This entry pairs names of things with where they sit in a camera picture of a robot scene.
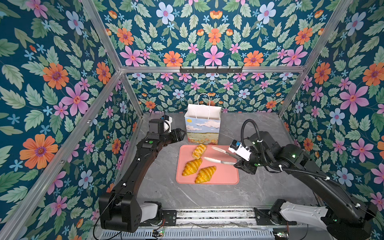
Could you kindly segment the small croissant top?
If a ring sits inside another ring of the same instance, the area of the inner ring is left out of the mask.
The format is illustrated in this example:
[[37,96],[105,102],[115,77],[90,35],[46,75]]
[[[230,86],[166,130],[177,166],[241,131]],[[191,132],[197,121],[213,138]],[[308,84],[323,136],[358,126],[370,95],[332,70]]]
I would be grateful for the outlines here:
[[205,153],[205,151],[206,151],[206,149],[207,149],[207,146],[206,145],[204,145],[204,144],[199,144],[196,148],[195,148],[195,150],[193,151],[193,153],[192,153],[192,157],[194,158],[194,159],[200,159],[201,157],[202,157],[202,155]]

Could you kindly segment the painted landscape paper bag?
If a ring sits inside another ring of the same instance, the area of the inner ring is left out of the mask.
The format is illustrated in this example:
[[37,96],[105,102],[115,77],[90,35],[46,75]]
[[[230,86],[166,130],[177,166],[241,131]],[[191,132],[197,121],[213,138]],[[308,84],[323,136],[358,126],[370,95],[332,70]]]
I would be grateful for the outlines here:
[[206,95],[208,104],[200,102],[188,104],[185,124],[188,141],[193,144],[217,145],[221,127],[222,108],[216,107],[207,93],[199,94],[198,99]]

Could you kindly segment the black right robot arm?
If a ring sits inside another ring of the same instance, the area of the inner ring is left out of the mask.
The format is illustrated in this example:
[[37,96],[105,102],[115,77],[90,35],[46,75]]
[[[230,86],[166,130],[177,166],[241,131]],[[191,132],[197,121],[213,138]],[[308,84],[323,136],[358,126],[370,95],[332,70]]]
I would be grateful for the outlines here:
[[269,210],[272,223],[312,225],[328,231],[337,240],[366,240],[370,237],[378,208],[347,193],[298,146],[281,147],[268,132],[261,131],[241,141],[234,140],[229,151],[240,159],[235,168],[252,175],[259,167],[271,169],[272,173],[286,173],[304,183],[325,202],[323,207],[311,207],[278,199]]

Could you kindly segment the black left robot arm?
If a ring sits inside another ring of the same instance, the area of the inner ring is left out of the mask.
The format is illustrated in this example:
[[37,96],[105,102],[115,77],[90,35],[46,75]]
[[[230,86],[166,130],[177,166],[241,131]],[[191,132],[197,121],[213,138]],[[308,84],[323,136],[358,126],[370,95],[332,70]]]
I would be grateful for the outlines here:
[[113,190],[99,198],[100,224],[104,230],[135,232],[145,221],[145,211],[136,195],[141,183],[163,147],[181,142],[186,132],[180,128],[169,133],[148,132],[137,144],[137,151],[122,179]]

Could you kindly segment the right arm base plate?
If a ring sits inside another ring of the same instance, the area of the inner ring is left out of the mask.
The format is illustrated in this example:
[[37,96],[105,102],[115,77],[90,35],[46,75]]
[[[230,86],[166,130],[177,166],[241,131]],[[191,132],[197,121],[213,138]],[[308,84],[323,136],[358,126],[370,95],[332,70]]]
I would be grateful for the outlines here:
[[281,225],[282,220],[277,214],[271,213],[269,209],[259,209],[254,207],[253,208],[254,213],[255,213],[255,218],[257,225],[261,226],[267,226],[267,225]]

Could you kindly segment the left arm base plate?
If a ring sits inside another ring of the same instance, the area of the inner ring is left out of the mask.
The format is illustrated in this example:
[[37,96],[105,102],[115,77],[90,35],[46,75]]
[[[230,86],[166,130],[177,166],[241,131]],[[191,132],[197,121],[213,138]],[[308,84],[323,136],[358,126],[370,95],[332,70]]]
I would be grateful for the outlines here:
[[160,210],[153,219],[141,223],[141,227],[175,226],[177,220],[176,210]]

